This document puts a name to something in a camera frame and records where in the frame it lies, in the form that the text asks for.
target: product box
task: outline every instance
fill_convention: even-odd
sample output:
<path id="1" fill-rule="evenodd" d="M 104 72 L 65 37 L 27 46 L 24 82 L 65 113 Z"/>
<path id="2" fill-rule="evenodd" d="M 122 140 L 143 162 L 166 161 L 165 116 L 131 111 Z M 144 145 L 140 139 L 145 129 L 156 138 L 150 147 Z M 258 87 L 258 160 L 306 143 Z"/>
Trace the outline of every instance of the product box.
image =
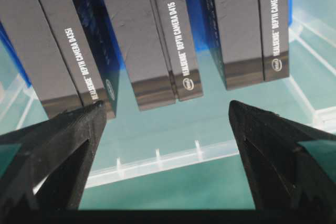
<path id="1" fill-rule="evenodd" d="M 39 0 L 0 0 L 0 22 L 47 115 L 82 106 Z"/>
<path id="2" fill-rule="evenodd" d="M 288 0 L 202 0 L 228 90 L 289 76 Z"/>
<path id="3" fill-rule="evenodd" d="M 259 0 L 265 81 L 289 76 L 288 0 Z"/>
<path id="4" fill-rule="evenodd" d="M 140 110 L 175 103 L 150 0 L 104 0 Z"/>
<path id="5" fill-rule="evenodd" d="M 186 0 L 151 0 L 180 101 L 203 95 Z"/>
<path id="6" fill-rule="evenodd" d="M 203 8 L 221 46 L 226 88 L 263 82 L 258 0 L 203 0 Z"/>
<path id="7" fill-rule="evenodd" d="M 94 23 L 96 18 L 92 10 L 90 17 L 89 0 L 40 0 L 40 4 L 82 104 L 90 105 L 103 100 L 106 102 L 108 118 L 114 118 L 114 78 L 106 75 L 104 60 L 105 57 L 113 57 L 113 54 L 104 52 L 103 45 L 95 45 L 101 40 L 96 23 L 94 29 L 86 29 L 85 32 L 86 26 Z"/>

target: green tape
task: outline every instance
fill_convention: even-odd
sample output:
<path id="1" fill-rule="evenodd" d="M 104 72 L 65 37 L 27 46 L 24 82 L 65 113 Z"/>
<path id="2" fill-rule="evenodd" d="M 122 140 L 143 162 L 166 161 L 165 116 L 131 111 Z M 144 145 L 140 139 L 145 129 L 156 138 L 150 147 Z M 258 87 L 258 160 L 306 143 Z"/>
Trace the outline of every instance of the green tape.
<path id="1" fill-rule="evenodd" d="M 336 141 L 317 140 L 299 142 L 336 183 Z"/>

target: intel logo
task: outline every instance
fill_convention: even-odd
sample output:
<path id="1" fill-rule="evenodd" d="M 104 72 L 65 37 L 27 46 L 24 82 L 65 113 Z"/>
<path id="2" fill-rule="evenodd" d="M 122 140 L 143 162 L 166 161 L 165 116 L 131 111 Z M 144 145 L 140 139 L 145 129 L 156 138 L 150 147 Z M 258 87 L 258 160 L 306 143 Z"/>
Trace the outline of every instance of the intel logo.
<path id="1" fill-rule="evenodd" d="M 279 59 L 274 59 L 272 61 L 272 68 L 275 72 L 280 72 L 282 70 L 282 62 Z"/>
<path id="2" fill-rule="evenodd" d="M 183 79 L 183 86 L 186 90 L 193 90 L 194 89 L 194 82 L 192 79 L 184 78 Z"/>
<path id="3" fill-rule="evenodd" d="M 112 84 L 110 80 L 106 80 L 106 87 L 107 87 L 107 92 L 109 92 L 111 99 L 114 101 L 116 99 L 116 96 L 114 95 L 114 90 L 112 87 Z"/>

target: box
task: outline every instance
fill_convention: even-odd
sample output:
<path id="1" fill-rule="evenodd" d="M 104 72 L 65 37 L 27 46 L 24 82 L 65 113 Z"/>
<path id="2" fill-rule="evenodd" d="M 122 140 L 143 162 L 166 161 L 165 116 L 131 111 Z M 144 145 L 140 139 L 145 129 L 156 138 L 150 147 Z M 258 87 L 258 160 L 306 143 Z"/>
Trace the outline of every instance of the box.
<path id="1" fill-rule="evenodd" d="M 82 106 L 39 0 L 0 0 L 0 21 L 49 118 Z"/>
<path id="2" fill-rule="evenodd" d="M 40 0 L 40 3 L 82 104 L 85 106 L 103 100 L 106 102 L 108 118 L 114 118 L 116 111 L 114 78 L 105 73 L 108 64 L 104 60 L 106 57 L 113 58 L 114 54 L 106 52 L 104 43 L 102 45 L 99 43 L 101 32 L 97 25 L 93 30 L 86 29 L 85 32 L 85 26 L 88 26 L 86 24 L 94 23 L 96 19 L 92 8 L 90 9 L 90 1 Z M 79 16 L 77 11 L 80 6 L 86 6 L 87 10 L 83 10 Z"/>
<path id="3" fill-rule="evenodd" d="M 104 0 L 140 110 L 175 103 L 150 0 Z"/>
<path id="4" fill-rule="evenodd" d="M 186 0 L 151 0 L 180 101 L 203 95 Z"/>
<path id="5" fill-rule="evenodd" d="M 265 81 L 289 76 L 288 0 L 259 0 Z"/>
<path id="6" fill-rule="evenodd" d="M 258 0 L 203 0 L 203 6 L 212 38 L 221 46 L 226 88 L 263 82 Z"/>

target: plastic container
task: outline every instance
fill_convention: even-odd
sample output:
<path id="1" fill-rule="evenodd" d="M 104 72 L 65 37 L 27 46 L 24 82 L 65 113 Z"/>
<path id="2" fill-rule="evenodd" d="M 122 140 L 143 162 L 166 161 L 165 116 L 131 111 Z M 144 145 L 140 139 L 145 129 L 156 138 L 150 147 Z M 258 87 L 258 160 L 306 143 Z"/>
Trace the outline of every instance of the plastic container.
<path id="1" fill-rule="evenodd" d="M 117 118 L 108 122 L 103 133 L 87 188 L 238 155 L 228 121 L 233 99 L 336 132 L 336 4 L 334 0 L 292 3 L 290 78 L 226 91 L 210 51 L 195 40 L 204 96 L 140 112 L 122 69 Z M 198 18 L 197 13 L 191 14 L 194 22 Z M 46 120 L 33 89 L 25 87 L 3 45 L 0 58 L 4 89 L 0 134 Z M 246 180 L 241 174 L 236 179 Z"/>

